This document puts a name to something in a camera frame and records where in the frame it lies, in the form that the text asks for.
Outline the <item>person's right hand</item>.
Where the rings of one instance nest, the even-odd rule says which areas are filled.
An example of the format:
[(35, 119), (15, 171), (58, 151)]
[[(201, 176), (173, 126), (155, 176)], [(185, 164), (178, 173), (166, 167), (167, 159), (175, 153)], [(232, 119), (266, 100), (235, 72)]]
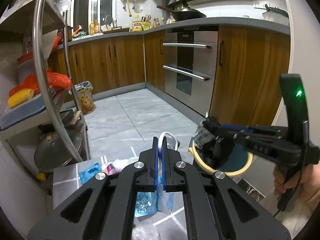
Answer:
[(300, 181), (302, 187), (300, 189), (299, 199), (309, 203), (319, 202), (319, 163), (317, 165), (307, 165), (303, 168), (302, 175), (298, 172), (287, 182), (284, 182), (284, 176), (280, 172), (278, 165), (275, 166), (273, 175), (275, 196), (278, 197), (282, 193), (285, 193), (287, 189), (294, 188)]

